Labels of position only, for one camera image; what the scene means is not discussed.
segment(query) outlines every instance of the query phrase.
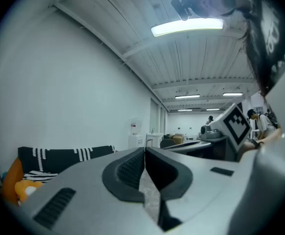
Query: orange plush toy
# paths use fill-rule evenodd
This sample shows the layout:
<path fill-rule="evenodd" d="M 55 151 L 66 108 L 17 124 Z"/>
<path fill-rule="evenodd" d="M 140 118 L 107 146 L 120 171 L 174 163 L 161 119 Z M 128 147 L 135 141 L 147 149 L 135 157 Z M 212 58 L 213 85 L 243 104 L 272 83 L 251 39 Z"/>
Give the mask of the orange plush toy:
<path fill-rule="evenodd" d="M 32 194 L 37 188 L 43 185 L 42 182 L 33 182 L 30 180 L 21 180 L 14 186 L 16 194 L 20 197 L 20 202 L 25 201 L 30 194 Z"/>

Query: sink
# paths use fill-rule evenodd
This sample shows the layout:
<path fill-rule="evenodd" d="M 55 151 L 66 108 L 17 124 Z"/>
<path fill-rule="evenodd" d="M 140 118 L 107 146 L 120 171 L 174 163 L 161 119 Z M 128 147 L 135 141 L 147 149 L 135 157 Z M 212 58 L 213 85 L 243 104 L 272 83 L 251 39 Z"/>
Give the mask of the sink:
<path fill-rule="evenodd" d="M 147 135 L 151 137 L 159 137 L 159 136 L 163 136 L 163 133 L 148 133 Z"/>

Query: large rectangular light fixture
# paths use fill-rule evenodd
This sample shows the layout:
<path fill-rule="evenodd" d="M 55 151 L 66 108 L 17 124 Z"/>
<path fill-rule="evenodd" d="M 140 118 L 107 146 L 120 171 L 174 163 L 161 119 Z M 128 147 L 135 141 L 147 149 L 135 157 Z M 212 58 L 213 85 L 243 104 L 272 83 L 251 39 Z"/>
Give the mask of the large rectangular light fixture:
<path fill-rule="evenodd" d="M 175 99 L 181 99 L 181 98 L 193 98 L 193 97 L 200 97 L 200 95 L 176 96 L 176 97 L 175 97 Z"/>
<path fill-rule="evenodd" d="M 151 28 L 152 34 L 159 37 L 178 31 L 195 30 L 195 29 L 222 29 L 223 20 L 217 18 L 191 18 L 187 21 L 178 20 L 164 23 Z"/>
<path fill-rule="evenodd" d="M 223 93 L 223 96 L 242 96 L 243 93 Z"/>

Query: ceiling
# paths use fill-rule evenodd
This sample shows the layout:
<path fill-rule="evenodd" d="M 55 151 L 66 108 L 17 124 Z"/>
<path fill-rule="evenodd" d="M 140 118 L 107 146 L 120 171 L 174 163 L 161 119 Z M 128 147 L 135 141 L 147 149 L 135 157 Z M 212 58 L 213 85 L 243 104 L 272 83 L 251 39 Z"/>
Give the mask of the ceiling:
<path fill-rule="evenodd" d="M 154 37 L 151 27 L 179 20 L 171 0 L 55 0 L 114 51 L 170 111 L 226 109 L 258 91 L 243 48 L 244 21 L 225 19 L 223 30 Z M 242 92 L 243 97 L 224 97 Z M 177 95 L 200 94 L 182 100 Z"/>

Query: pillow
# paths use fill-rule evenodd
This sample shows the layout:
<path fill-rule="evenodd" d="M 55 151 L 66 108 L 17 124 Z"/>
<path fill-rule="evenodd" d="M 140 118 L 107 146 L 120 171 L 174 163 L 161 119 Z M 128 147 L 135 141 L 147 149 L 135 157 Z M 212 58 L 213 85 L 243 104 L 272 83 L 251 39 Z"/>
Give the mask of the pillow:
<path fill-rule="evenodd" d="M 41 148 L 20 147 L 19 159 L 23 173 L 31 171 L 60 173 L 68 167 L 90 159 L 115 152 L 114 146 L 100 146 L 82 149 L 47 150 Z"/>

